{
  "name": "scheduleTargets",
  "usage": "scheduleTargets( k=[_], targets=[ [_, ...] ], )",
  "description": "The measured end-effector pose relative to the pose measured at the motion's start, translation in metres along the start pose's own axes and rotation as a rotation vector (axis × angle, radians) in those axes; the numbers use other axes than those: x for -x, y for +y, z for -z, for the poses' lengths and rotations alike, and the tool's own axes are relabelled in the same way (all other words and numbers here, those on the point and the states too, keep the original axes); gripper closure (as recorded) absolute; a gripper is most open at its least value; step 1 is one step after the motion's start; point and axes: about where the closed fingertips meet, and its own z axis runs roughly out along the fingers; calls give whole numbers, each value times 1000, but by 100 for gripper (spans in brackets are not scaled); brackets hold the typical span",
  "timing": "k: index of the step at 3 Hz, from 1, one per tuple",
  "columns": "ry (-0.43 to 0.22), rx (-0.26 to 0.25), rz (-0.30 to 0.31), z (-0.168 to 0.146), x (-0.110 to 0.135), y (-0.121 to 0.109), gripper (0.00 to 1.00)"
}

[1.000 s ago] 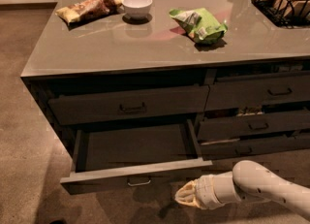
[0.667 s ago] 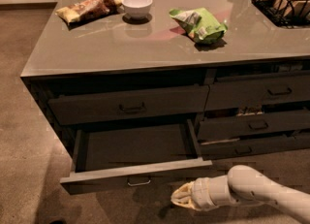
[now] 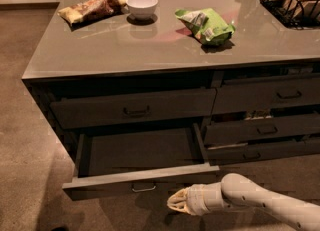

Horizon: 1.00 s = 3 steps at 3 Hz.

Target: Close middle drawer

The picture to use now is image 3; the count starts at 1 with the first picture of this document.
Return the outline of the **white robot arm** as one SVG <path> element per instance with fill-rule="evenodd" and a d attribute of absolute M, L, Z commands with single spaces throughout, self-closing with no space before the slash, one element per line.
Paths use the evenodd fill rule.
<path fill-rule="evenodd" d="M 193 216 L 257 208 L 296 231 L 320 231 L 320 206 L 267 190 L 236 173 L 217 183 L 183 188 L 168 199 L 167 206 Z"/>

